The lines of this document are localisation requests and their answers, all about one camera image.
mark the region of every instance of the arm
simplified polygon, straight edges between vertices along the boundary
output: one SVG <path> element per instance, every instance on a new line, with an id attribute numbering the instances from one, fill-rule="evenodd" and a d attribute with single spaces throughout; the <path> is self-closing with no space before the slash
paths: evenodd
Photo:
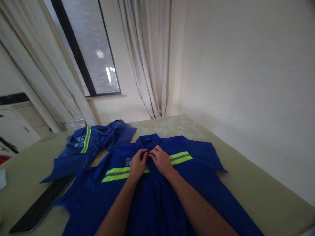
<path id="1" fill-rule="evenodd" d="M 95 236 L 124 235 L 129 215 L 132 196 L 141 176 L 144 173 L 148 150 L 140 149 L 131 159 L 130 173 L 122 190 L 109 209 Z"/>
<path id="2" fill-rule="evenodd" d="M 174 170 L 169 155 L 159 145 L 150 151 L 149 156 L 158 171 L 172 185 L 197 235 L 237 236 L 237 233 L 222 216 Z"/>

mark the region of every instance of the window sill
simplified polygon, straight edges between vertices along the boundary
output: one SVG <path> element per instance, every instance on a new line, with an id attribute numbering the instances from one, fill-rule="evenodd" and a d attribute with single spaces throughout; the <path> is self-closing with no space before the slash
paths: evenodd
<path id="1" fill-rule="evenodd" d="M 115 95 L 104 95 L 104 96 L 96 96 L 96 97 L 87 97 L 87 101 L 94 101 L 94 100 L 100 100 L 100 99 L 113 99 L 113 98 L 122 98 L 127 97 L 127 95 L 122 94 L 115 94 Z"/>

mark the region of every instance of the white cloth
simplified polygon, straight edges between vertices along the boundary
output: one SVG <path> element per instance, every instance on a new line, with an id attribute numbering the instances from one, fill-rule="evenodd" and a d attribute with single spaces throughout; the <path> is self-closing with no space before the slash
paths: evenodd
<path id="1" fill-rule="evenodd" d="M 152 118 L 163 117 L 170 87 L 171 0 L 113 0 L 139 93 Z"/>
<path id="2" fill-rule="evenodd" d="M 54 132 L 61 123 L 83 118 L 97 124 L 43 0 L 0 1 L 0 41 L 22 75 L 12 79 L 37 109 L 45 107 L 49 115 L 38 111 L 50 127 L 57 124 Z"/>

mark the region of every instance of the folded shirt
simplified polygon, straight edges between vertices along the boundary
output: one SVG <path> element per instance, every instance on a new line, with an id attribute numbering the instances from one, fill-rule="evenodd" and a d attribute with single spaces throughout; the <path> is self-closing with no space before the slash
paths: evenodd
<path id="1" fill-rule="evenodd" d="M 54 160 L 53 172 L 41 183 L 76 174 L 94 160 L 99 150 L 112 151 L 129 143 L 136 130 L 123 120 L 116 120 L 107 126 L 86 126 L 76 130 L 67 137 L 65 150 Z"/>

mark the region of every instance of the blue uniform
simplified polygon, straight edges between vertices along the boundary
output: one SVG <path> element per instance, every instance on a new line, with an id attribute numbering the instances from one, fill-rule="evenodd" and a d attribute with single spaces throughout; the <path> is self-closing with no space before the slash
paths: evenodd
<path id="1" fill-rule="evenodd" d="M 70 214 L 63 235 L 94 235 L 129 176 L 130 162 L 142 148 L 156 145 L 170 155 L 173 167 L 234 228 L 239 236 L 263 235 L 216 175 L 227 172 L 211 143 L 183 136 L 141 136 L 110 152 L 101 163 L 80 172 L 70 189 L 55 205 Z M 126 235 L 196 235 L 168 181 L 152 159 L 140 179 L 126 226 Z"/>
<path id="2" fill-rule="evenodd" d="M 107 126 L 87 126 L 76 130 L 67 138 L 65 150 L 54 160 L 53 172 L 41 183 L 77 174 L 94 160 L 99 150 L 111 151 L 129 143 L 136 130 L 123 120 Z"/>

